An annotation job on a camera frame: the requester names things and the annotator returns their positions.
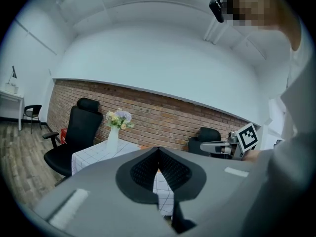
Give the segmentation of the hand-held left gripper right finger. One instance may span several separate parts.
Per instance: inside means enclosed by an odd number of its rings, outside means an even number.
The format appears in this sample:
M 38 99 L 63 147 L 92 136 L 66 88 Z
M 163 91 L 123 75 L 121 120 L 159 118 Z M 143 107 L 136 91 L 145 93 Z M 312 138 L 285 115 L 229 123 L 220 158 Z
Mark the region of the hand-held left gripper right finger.
M 169 237 L 258 237 L 252 212 L 266 180 L 266 155 L 255 162 L 207 158 L 159 148 L 159 168 L 174 189 Z

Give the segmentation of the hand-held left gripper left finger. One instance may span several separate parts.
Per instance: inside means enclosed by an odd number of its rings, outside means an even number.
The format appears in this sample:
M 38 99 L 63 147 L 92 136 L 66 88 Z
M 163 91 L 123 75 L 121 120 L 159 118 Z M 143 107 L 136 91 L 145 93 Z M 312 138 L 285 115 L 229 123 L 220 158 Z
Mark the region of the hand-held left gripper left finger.
M 55 187 L 34 212 L 53 232 L 71 237 L 175 237 L 177 233 L 153 203 L 137 203 L 116 182 L 125 163 L 147 157 L 156 148 L 134 151 L 94 163 Z

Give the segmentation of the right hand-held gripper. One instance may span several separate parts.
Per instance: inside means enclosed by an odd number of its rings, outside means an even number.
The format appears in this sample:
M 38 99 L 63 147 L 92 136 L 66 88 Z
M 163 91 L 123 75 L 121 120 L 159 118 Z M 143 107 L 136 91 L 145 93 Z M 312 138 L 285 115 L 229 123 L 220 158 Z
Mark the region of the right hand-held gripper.
M 204 142 L 200 149 L 209 152 L 213 158 L 242 160 L 248 150 L 254 149 L 258 144 L 258 136 L 253 123 L 249 123 L 238 131 L 230 132 L 228 142 Z

